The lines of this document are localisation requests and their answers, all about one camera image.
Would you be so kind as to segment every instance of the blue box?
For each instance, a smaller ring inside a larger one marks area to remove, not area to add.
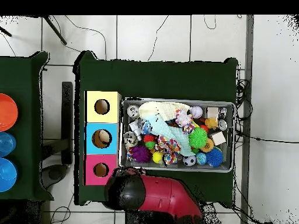
[[[98,148],[92,143],[92,136],[97,130],[106,130],[111,134],[110,145]],[[117,124],[87,123],[86,126],[86,152],[87,155],[116,155],[117,154]]]

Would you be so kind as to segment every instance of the green spiky ball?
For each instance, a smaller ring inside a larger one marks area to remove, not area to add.
[[[197,153],[199,152],[199,149],[193,148],[193,149],[191,149],[191,151],[192,151],[194,154],[197,154]]]
[[[145,143],[145,147],[147,147],[149,150],[153,149],[155,147],[155,142],[154,141],[149,141]]]
[[[196,149],[200,149],[206,145],[207,140],[208,135],[206,131],[199,127],[196,127],[189,135],[189,144]]]

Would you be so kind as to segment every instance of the round hole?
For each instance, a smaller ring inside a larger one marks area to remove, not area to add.
[[[104,115],[108,113],[110,110],[110,104],[105,99],[97,100],[95,103],[95,111],[100,115]]]
[[[108,175],[109,168],[105,163],[98,163],[93,168],[93,173],[98,177],[106,177]]]
[[[107,148],[112,141],[112,136],[109,131],[105,129],[99,129],[92,135],[92,143],[97,148]]]

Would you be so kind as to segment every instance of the blue bowl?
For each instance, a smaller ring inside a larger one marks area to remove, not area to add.
[[[7,159],[0,158],[0,193],[8,191],[16,183],[15,165]]]
[[[16,139],[13,135],[0,132],[0,157],[4,157],[16,148]]]

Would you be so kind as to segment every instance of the red robot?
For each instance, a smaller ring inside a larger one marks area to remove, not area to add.
[[[177,224],[203,224],[201,209],[183,183],[148,176],[143,169],[115,169],[105,186],[105,200],[114,210],[167,212]]]

